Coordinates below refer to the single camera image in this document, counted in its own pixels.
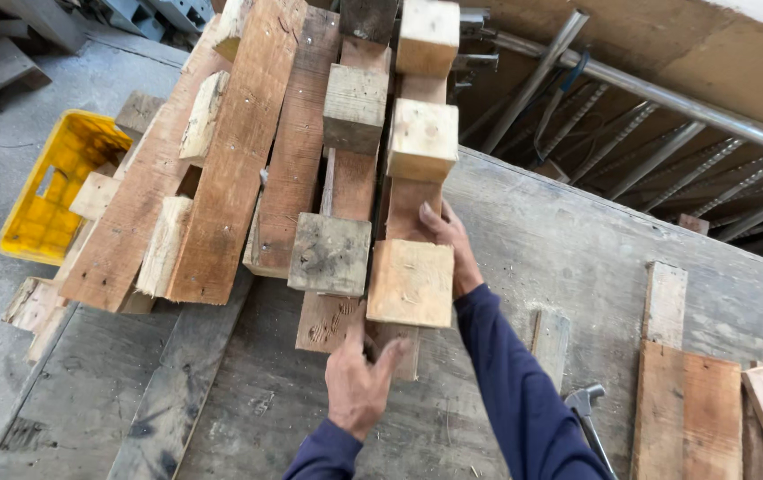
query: workbench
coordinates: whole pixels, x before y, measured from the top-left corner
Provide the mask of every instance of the workbench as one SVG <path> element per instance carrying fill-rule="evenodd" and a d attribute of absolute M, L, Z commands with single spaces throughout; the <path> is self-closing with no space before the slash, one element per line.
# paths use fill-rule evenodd
<path fill-rule="evenodd" d="M 763 360 L 763 258 L 471 149 L 459 155 L 443 192 L 483 276 L 526 345 L 539 310 L 570 319 L 562 393 L 604 385 L 593 415 L 620 477 L 630 470 L 648 262 L 688 271 L 686 351 Z M 176 477 L 280 478 L 324 418 L 327 356 L 294 348 L 303 296 L 256 278 Z M 182 309 L 71 306 L 1 432 L 0 479 L 106 477 Z M 457 330 L 422 331 L 418 374 L 391 388 L 357 477 L 508 478 Z"/>

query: wood grain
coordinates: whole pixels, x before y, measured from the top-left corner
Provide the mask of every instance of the wood grain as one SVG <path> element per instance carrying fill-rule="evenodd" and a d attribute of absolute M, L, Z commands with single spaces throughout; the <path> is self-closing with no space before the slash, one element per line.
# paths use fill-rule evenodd
<path fill-rule="evenodd" d="M 277 0 L 257 3 L 248 14 L 188 234 L 166 292 L 171 300 L 213 304 L 228 300 L 306 7 L 303 0 Z"/>

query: concrete floor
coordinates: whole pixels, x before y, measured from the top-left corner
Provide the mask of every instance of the concrete floor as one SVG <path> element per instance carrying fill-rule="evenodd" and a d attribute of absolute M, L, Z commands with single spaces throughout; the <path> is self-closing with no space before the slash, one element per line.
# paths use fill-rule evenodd
<path fill-rule="evenodd" d="M 124 47 L 124 41 L 123 35 L 114 34 L 109 43 L 116 46 L 92 39 L 79 56 L 36 57 L 53 83 L 37 92 L 16 92 L 15 88 L 1 99 L 0 229 L 64 110 L 80 108 L 113 117 L 133 90 L 162 97 L 170 94 L 179 68 L 164 59 L 176 57 L 178 50 L 152 44 L 150 55 L 150 50 L 141 49 L 141 38 L 127 38 L 136 45 L 131 49 Z M 0 254 L 0 315 L 25 277 L 52 278 L 55 272 L 56 267 Z M 31 333 L 0 321 L 0 427 L 29 374 L 23 357 L 31 342 Z"/>

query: yellow plastic crate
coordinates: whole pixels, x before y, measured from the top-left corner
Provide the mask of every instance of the yellow plastic crate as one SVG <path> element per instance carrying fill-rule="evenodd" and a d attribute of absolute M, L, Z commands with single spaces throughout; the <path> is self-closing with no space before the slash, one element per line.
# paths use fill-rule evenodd
<path fill-rule="evenodd" d="M 0 253 L 6 256 L 61 265 L 82 217 L 67 208 L 88 173 L 118 153 L 130 149 L 132 139 L 114 120 L 83 110 L 67 110 L 49 134 L 44 151 L 14 203 L 0 232 Z M 45 183 L 46 191 L 38 195 Z"/>

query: finger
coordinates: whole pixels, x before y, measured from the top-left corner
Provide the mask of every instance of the finger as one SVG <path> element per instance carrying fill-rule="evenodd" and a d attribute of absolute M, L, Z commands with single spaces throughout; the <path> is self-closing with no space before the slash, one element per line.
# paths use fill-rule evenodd
<path fill-rule="evenodd" d="M 373 367 L 373 371 L 383 379 L 390 380 L 393 376 L 393 372 L 396 371 L 396 367 L 402 358 L 411 349 L 411 341 L 404 338 L 394 340 L 385 345 L 384 350 L 381 351 L 379 360 L 376 362 L 376 366 Z"/>

